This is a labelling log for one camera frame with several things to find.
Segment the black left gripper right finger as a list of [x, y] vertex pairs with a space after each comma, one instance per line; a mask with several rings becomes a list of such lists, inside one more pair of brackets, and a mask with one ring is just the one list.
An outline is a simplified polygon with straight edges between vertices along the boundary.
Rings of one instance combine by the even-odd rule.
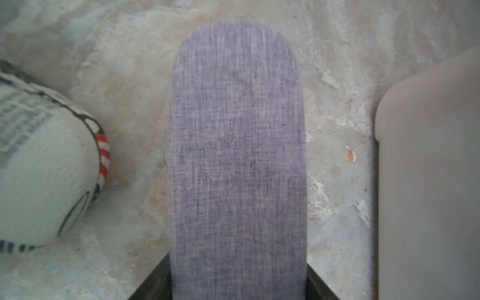
[[310, 265], [307, 265], [305, 300], [339, 300], [339, 297], [335, 295]]

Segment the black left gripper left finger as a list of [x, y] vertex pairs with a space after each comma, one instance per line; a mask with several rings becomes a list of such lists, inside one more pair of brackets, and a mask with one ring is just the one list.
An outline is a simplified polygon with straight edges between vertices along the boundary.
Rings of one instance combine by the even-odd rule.
[[129, 300], [172, 300], [170, 253], [153, 269]]

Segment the cream plastic storage box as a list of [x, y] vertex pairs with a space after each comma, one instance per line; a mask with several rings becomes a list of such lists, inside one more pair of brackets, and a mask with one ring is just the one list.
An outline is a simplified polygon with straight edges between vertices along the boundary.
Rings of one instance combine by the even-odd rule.
[[378, 296], [480, 297], [480, 50], [391, 87], [376, 111]]

